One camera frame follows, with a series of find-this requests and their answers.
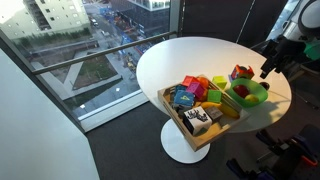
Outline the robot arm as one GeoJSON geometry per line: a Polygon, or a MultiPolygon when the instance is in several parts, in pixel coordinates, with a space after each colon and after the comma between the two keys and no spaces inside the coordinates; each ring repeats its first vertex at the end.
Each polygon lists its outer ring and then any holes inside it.
{"type": "Polygon", "coordinates": [[[268,40],[262,52],[262,79],[274,70],[280,73],[287,62],[304,54],[311,60],[320,58],[320,0],[301,0],[287,21],[283,32],[268,40]]]}

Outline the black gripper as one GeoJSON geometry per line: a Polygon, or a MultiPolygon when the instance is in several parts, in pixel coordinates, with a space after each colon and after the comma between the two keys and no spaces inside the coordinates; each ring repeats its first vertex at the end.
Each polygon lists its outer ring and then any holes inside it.
{"type": "Polygon", "coordinates": [[[260,77],[265,79],[272,70],[280,73],[285,64],[302,53],[305,47],[304,42],[289,40],[283,35],[278,36],[276,39],[268,40],[262,50],[262,55],[266,58],[266,61],[261,66],[260,77]]]}

